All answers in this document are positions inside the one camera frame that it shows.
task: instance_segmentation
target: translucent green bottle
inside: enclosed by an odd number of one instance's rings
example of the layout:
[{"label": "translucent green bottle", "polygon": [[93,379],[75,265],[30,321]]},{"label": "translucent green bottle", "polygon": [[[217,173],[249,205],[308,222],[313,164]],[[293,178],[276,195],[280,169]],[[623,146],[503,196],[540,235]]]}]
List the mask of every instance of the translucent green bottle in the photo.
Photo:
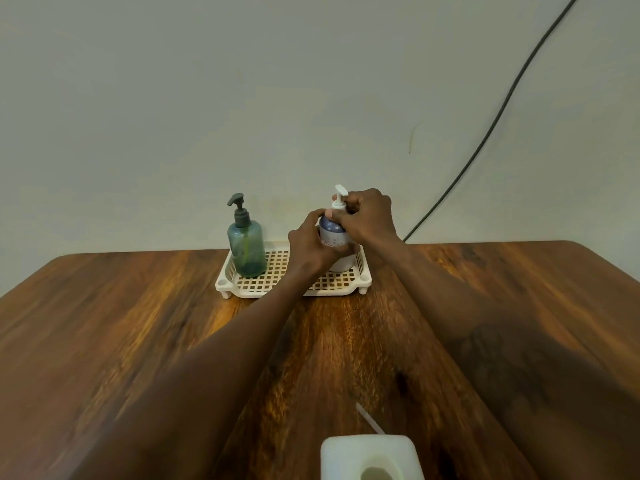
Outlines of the translucent green bottle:
[{"label": "translucent green bottle", "polygon": [[234,256],[236,271],[245,278],[254,278],[267,269],[262,227],[258,222],[252,221],[247,209],[242,207],[243,194],[234,194],[227,205],[233,204],[238,208],[234,212],[236,222],[231,224],[227,231],[231,254]]}]

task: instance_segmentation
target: dark green pump head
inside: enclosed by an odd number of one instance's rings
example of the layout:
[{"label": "dark green pump head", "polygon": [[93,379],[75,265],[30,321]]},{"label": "dark green pump head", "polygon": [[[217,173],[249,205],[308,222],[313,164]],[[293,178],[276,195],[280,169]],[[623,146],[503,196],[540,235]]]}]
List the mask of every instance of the dark green pump head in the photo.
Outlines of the dark green pump head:
[{"label": "dark green pump head", "polygon": [[251,219],[249,218],[249,211],[244,209],[244,194],[233,194],[227,205],[236,204],[238,208],[234,212],[234,218],[236,219],[236,227],[249,227],[251,225]]}]

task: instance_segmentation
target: electrical cord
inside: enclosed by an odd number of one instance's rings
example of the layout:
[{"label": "electrical cord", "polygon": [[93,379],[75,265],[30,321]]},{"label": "electrical cord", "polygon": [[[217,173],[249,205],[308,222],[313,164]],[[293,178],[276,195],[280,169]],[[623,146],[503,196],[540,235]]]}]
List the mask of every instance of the electrical cord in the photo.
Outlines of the electrical cord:
[{"label": "electrical cord", "polygon": [[413,229],[411,229],[409,234],[406,235],[406,237],[403,239],[404,242],[406,242],[406,240],[409,239],[412,236],[412,234],[418,229],[418,227],[420,227],[422,225],[422,223],[425,222],[425,220],[427,220],[427,218],[433,213],[433,211],[438,208],[438,206],[441,204],[441,202],[447,197],[447,195],[449,195],[449,192],[451,192],[451,190],[453,190],[453,187],[456,186],[456,184],[458,183],[460,178],[462,178],[462,176],[465,174],[465,172],[467,171],[467,169],[469,168],[471,163],[474,162],[474,160],[476,159],[476,156],[478,156],[478,153],[480,153],[480,151],[484,147],[484,144],[486,143],[486,141],[491,136],[491,133],[493,132],[493,129],[495,128],[496,124],[498,124],[498,121],[500,120],[500,117],[502,116],[502,113],[504,112],[504,108],[507,107],[507,104],[509,103],[509,100],[511,99],[511,96],[512,96],[516,86],[518,85],[518,83],[520,82],[520,79],[522,78],[522,75],[524,74],[524,72],[529,67],[529,64],[531,64],[531,61],[533,60],[533,58],[536,56],[536,54],[540,50],[540,47],[542,47],[544,42],[547,41],[547,39],[549,38],[549,35],[551,35],[551,33],[556,29],[558,24],[560,22],[562,22],[562,20],[564,18],[564,15],[566,15],[567,12],[569,12],[569,10],[571,10],[571,7],[574,5],[574,3],[576,3],[576,1],[578,1],[578,0],[569,1],[568,5],[564,8],[564,10],[562,10],[562,13],[560,15],[558,15],[558,17],[556,18],[556,21],[551,24],[551,26],[546,31],[546,33],[542,36],[542,38],[540,39],[540,41],[538,42],[536,47],[533,49],[533,52],[531,53],[531,55],[529,56],[527,61],[522,66],[522,69],[520,69],[520,72],[518,73],[518,76],[513,81],[513,84],[511,85],[511,88],[509,89],[509,92],[507,93],[507,97],[505,97],[504,102],[502,103],[500,111],[498,111],[498,114],[496,114],[493,122],[491,123],[491,126],[489,127],[489,131],[487,131],[486,135],[484,135],[484,138],[482,139],[482,141],[480,142],[480,144],[476,148],[476,151],[474,152],[474,154],[471,155],[471,158],[469,158],[469,161],[467,162],[467,164],[464,166],[464,168],[462,168],[462,170],[460,171],[458,176],[451,183],[449,188],[442,194],[442,196],[438,199],[438,201],[434,204],[434,206],[431,209],[429,209],[429,211],[424,215],[424,217],[420,219],[420,222],[418,222],[418,224],[416,224],[413,227]]}]

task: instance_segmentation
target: hand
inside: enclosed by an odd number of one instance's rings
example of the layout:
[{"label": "hand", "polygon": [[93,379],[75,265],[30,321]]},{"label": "hand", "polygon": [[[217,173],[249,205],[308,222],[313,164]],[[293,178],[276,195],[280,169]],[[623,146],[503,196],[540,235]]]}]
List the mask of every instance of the hand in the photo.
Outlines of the hand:
[{"label": "hand", "polygon": [[324,215],[344,227],[354,241],[371,246],[397,239],[388,195],[382,195],[378,189],[369,189],[349,192],[343,200],[351,214],[345,210],[327,209]]},{"label": "hand", "polygon": [[340,258],[356,254],[360,247],[351,242],[343,246],[331,247],[320,240],[316,227],[317,220],[324,214],[324,209],[309,212],[302,225],[289,233],[289,264],[287,274],[300,273],[311,283],[329,271]]}]

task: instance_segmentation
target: white pump nozzle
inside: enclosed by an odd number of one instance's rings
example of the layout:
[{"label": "white pump nozzle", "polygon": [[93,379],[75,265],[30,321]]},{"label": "white pump nozzle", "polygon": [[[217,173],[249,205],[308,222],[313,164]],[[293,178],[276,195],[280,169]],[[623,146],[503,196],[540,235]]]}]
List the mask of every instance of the white pump nozzle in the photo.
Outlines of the white pump nozzle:
[{"label": "white pump nozzle", "polygon": [[335,186],[335,200],[331,204],[332,209],[346,209],[347,204],[342,201],[342,197],[347,197],[349,193],[342,185]]}]

